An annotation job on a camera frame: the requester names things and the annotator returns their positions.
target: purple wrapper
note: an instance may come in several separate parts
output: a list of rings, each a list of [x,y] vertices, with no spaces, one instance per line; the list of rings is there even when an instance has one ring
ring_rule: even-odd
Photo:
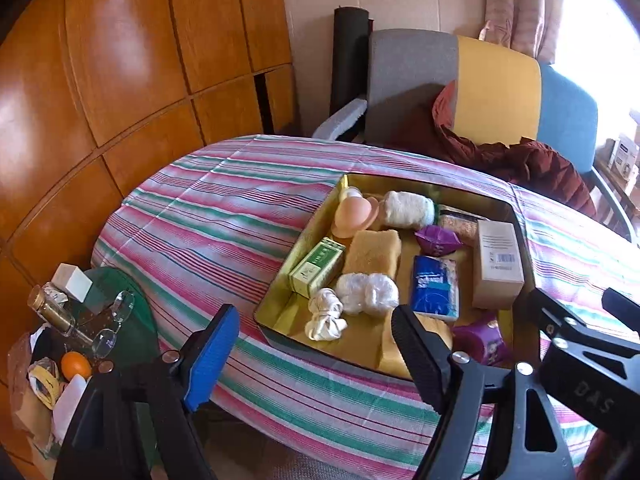
[[[416,231],[415,239],[428,256],[444,256],[464,246],[455,232],[437,225],[427,225]]]
[[[487,312],[470,325],[453,327],[451,332],[453,349],[468,353],[480,364],[495,365],[509,356],[495,312]]]

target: rolled white cloth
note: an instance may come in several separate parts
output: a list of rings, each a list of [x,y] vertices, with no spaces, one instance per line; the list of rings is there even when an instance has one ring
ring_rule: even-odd
[[[335,284],[336,296],[342,309],[352,316],[366,312],[383,317],[388,310],[398,306],[398,286],[386,274],[343,274]]]
[[[321,288],[309,301],[312,317],[305,325],[305,334],[313,341],[332,341],[342,335],[347,322],[340,319],[342,303],[330,288]]]
[[[422,229],[435,222],[433,200],[406,191],[389,191],[380,202],[380,219],[384,225],[401,229]]]

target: barcode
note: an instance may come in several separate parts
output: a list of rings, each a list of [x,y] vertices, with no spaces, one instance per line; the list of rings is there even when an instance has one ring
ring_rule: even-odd
[[[508,263],[508,264],[512,264],[513,262],[516,261],[516,257],[513,254],[496,254],[497,257],[497,261],[499,264],[504,264],[504,263]]]

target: white ribbon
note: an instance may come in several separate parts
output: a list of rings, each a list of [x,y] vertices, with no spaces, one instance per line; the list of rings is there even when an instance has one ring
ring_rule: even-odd
[[[305,325],[305,334],[313,341],[332,341],[342,335],[347,322],[340,319],[342,303],[330,288],[321,288],[309,301],[312,317]]]

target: blue packet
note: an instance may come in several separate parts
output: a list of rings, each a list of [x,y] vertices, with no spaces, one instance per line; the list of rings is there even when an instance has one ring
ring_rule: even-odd
[[[460,305],[455,261],[430,256],[414,258],[411,308],[443,321],[458,319]]]

